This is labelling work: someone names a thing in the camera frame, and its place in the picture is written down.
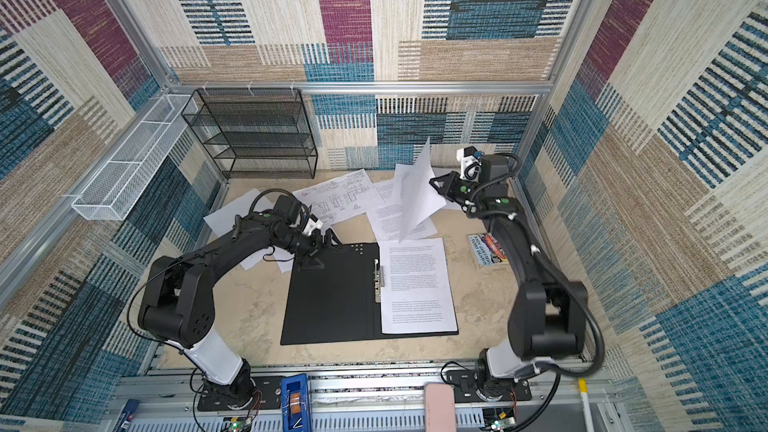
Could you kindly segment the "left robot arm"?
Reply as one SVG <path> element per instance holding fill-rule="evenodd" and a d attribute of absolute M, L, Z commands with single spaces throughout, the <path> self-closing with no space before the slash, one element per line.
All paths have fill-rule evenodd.
<path fill-rule="evenodd" d="M 230 231 L 213 242 L 173 258 L 153 262 L 140 292 L 137 335 L 177 349 L 202 374 L 203 391 L 238 410 L 255 401 L 248 361 L 236 354 L 214 328 L 214 287 L 246 258 L 264 249 L 283 249 L 295 266 L 342 242 L 293 193 L 271 188 L 234 218 Z"/>

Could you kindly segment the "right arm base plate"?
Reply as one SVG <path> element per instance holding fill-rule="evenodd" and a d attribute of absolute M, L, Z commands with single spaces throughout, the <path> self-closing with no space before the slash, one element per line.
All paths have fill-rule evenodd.
<path fill-rule="evenodd" d="M 529 384 L 524 381 L 495 378 L 478 381 L 474 371 L 463 368 L 442 370 L 440 376 L 453 388 L 456 403 L 527 402 L 533 398 Z"/>

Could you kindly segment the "red folder black inside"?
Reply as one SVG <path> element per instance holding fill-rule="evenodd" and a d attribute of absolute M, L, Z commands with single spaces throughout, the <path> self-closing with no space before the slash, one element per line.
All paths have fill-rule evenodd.
<path fill-rule="evenodd" d="M 346 244 L 321 251 L 324 270 L 291 273 L 280 343 L 309 345 L 432 337 L 384 335 L 381 329 L 379 243 Z"/>

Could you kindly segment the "printed text sheet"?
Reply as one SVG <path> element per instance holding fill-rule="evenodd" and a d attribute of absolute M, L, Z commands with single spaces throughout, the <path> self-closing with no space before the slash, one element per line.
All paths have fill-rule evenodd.
<path fill-rule="evenodd" d="M 379 244 L 384 335 L 456 335 L 459 328 L 443 240 Z"/>

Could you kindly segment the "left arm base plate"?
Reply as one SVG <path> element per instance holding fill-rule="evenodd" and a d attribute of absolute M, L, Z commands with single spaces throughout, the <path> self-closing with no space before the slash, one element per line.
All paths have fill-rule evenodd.
<path fill-rule="evenodd" d="M 280 375 L 255 376 L 230 386 L 204 381 L 196 411 L 245 413 L 277 410 L 281 406 L 282 379 Z"/>

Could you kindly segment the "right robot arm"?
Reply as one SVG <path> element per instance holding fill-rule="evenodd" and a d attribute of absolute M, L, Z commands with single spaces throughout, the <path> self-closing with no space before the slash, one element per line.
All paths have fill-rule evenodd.
<path fill-rule="evenodd" d="M 518 291 L 505 339 L 483 350 L 475 367 L 480 396 L 493 400 L 543 372 L 582 379 L 605 361 L 605 340 L 588 307 L 588 292 L 554 264 L 534 235 L 509 180 L 521 167 L 512 153 L 458 150 L 460 169 L 430 179 L 431 187 L 471 219 L 481 221 L 514 273 Z"/>

